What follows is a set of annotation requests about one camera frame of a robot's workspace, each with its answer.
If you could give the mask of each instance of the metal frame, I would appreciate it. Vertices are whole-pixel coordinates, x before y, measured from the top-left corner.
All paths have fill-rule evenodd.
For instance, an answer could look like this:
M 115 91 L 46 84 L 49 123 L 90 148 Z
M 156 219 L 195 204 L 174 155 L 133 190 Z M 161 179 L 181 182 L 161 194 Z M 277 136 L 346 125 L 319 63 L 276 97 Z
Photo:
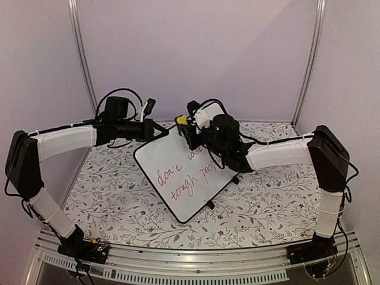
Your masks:
M 326 1 L 325 0 L 318 0 L 318 5 L 316 8 L 316 17 L 315 17 L 315 25 L 314 25 L 314 32 L 313 32 L 313 39 L 312 44 L 310 48 L 309 53 L 309 59 L 308 64 L 306 66 L 305 75 L 303 77 L 301 91 L 298 97 L 296 110 L 293 115 L 292 124 L 293 126 L 297 127 L 299 123 L 299 119 L 301 116 L 303 105 L 305 104 L 306 94 L 309 89 L 311 76 L 313 73 L 314 63 L 316 59 L 316 54 L 318 51 L 319 41 L 321 39 L 321 33 L 323 28 L 323 21 L 325 16 L 325 7 L 326 7 Z
M 83 37 L 81 34 L 81 28 L 80 28 L 80 19 L 78 15 L 77 0 L 68 0 L 68 6 L 69 6 L 69 14 L 70 14 L 70 20 L 71 20 L 75 45 L 77 48 L 78 58 L 79 58 L 81 70 L 83 73 L 83 79 L 84 79 L 85 86 L 87 89 L 88 99 L 90 101 L 91 108 L 93 112 L 95 113 L 96 106 L 97 106 L 97 99 L 95 96 L 94 87 L 93 87 L 93 83 L 92 83 L 91 75 L 90 75 L 90 70 L 88 68 L 86 53 L 84 50 Z M 306 94 L 308 92 L 308 88 L 310 85 L 312 71 L 314 68 L 316 54 L 318 51 L 319 41 L 321 38 L 321 33 L 322 33 L 322 28 L 323 28 L 325 6 L 326 6 L 326 0 L 318 0 L 308 63 L 306 66 L 305 74 L 303 76 L 300 94 L 299 94 L 299 97 L 296 103 L 296 108 L 295 108 L 293 118 L 291 121 L 294 127 L 297 127 L 297 124 L 299 123 L 303 105 L 305 104 Z
M 349 256 L 353 258 L 353 263 L 357 264 L 355 272 L 358 282 L 360 285 L 369 285 L 371 280 L 365 263 L 363 263 L 364 259 L 355 232 L 348 231 L 347 235 Z M 338 247 L 338 255 L 344 254 L 346 240 L 342 233 L 336 234 L 335 242 Z M 59 240 L 53 233 L 41 230 L 36 242 L 37 252 L 28 275 L 27 285 L 36 284 L 36 276 L 38 276 L 42 262 L 74 271 L 74 259 L 58 254 L 58 245 Z M 278 277 L 280 273 L 282 273 L 281 279 L 286 280 L 287 269 L 323 260 L 290 265 L 286 257 L 287 246 L 288 244 L 259 248 L 194 251 L 110 245 L 106 264 L 90 264 L 90 273 L 94 277 L 129 284 L 147 284 L 148 278 L 160 280 L 160 284 L 172 285 L 181 284 L 181 280 L 183 283 L 186 281 L 186 284 L 190 284 L 191 281 L 191 284 L 198 285 L 204 284 L 203 280 L 209 280 L 209 284 L 228 284 L 227 280 L 234 280 L 234 284 L 238 285 L 249 284 L 250 278 L 259 281 L 251 282 L 251 284 L 265 284 L 260 279 L 261 277 L 265 278 L 264 276 L 268 279 L 266 281 L 269 284 L 274 282 L 273 277 Z
M 87 64 L 86 53 L 84 51 L 84 44 L 77 8 L 77 0 L 68 0 L 68 5 L 72 25 L 72 32 L 74 34 L 75 46 L 77 47 L 78 58 L 82 69 L 84 84 L 87 89 L 87 95 L 88 99 L 90 100 L 91 108 L 95 115 L 97 99 L 95 96 L 94 87 L 90 76 L 90 70 Z

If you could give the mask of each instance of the yellow component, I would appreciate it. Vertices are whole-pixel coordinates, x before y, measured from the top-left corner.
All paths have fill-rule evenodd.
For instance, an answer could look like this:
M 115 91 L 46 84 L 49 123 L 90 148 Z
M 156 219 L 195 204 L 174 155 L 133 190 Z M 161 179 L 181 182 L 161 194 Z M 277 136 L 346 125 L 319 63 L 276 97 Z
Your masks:
M 188 124 L 188 121 L 187 121 L 187 116 L 186 115 L 183 115 L 183 116 L 180 116 L 180 117 L 177 117 L 176 118 L 176 123 L 178 125 L 187 125 Z M 179 134 L 181 137 L 184 137 L 185 135 L 183 134 L 183 132 L 180 132 Z
M 188 117 L 186 115 L 183 115 L 181 117 L 177 117 L 177 124 L 187 125 L 188 124 L 187 118 Z

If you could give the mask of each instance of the whiteboard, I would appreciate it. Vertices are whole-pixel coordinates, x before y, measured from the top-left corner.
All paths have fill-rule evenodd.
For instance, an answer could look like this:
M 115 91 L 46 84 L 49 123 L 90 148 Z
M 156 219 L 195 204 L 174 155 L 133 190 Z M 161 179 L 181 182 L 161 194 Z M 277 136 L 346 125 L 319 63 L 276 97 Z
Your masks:
M 134 158 L 180 223 L 189 221 L 237 174 L 218 168 L 206 148 L 191 151 L 177 127 L 136 149 Z

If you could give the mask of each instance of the black whiteboard frame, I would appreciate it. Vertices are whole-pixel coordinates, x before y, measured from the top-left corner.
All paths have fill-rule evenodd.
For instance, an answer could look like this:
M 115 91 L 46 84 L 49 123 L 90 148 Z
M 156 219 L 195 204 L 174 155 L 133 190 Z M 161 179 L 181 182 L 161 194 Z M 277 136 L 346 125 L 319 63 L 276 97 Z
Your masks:
M 177 126 L 174 125 L 174 126 L 171 126 L 169 129 L 167 130 L 171 130 L 172 128 L 176 128 Z M 186 221 L 180 221 L 178 219 L 178 217 L 176 216 L 176 214 L 172 211 L 172 209 L 169 207 L 169 205 L 166 203 L 166 201 L 162 198 L 161 194 L 159 193 L 159 191 L 157 190 L 157 188 L 154 186 L 154 184 L 152 183 L 152 181 L 149 179 L 148 175 L 146 174 L 145 170 L 141 167 L 141 165 L 139 164 L 138 160 L 136 159 L 136 151 L 138 151 L 139 149 L 143 148 L 144 146 L 146 146 L 147 144 L 149 144 L 150 142 L 147 142 L 141 146 L 139 146 L 138 148 L 135 149 L 135 151 L 133 152 L 133 158 L 135 160 L 135 162 L 137 163 L 138 167 L 140 167 L 141 171 L 143 172 L 143 174 L 145 175 L 145 177 L 148 179 L 149 183 L 152 185 L 153 189 L 156 191 L 156 193 L 159 195 L 159 197 L 161 198 L 161 200 L 164 202 L 165 206 L 170 210 L 170 212 L 172 212 L 174 218 L 176 218 L 176 220 L 178 221 L 178 223 L 181 223 L 181 224 L 186 224 L 188 221 L 190 221 L 192 218 L 194 218 L 194 216 L 196 214 L 198 214 L 206 205 L 209 201 L 212 201 L 222 190 L 224 190 L 228 184 L 230 184 L 232 182 L 232 180 L 239 174 L 239 172 L 237 174 L 235 174 L 231 180 L 228 181 L 227 184 L 225 184 L 225 186 L 223 186 L 221 188 L 221 190 L 219 190 L 210 200 L 208 200 L 202 207 L 199 208 L 198 211 L 196 211 L 194 213 L 194 215 L 192 215 L 189 219 L 187 219 Z

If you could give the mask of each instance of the floral tablecloth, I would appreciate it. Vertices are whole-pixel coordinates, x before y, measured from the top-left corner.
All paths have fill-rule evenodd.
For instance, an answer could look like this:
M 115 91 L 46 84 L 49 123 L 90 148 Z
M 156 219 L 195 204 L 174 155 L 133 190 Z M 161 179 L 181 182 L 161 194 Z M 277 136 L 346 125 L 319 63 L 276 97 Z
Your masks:
M 242 122 L 240 130 L 263 141 L 296 135 L 288 123 Z M 213 210 L 205 207 L 180 224 L 134 161 L 139 145 L 91 149 L 64 207 L 88 238 L 152 248 L 220 249 L 312 237 L 320 202 L 312 167 L 269 167 L 239 175 L 238 185 L 230 184 L 213 199 Z

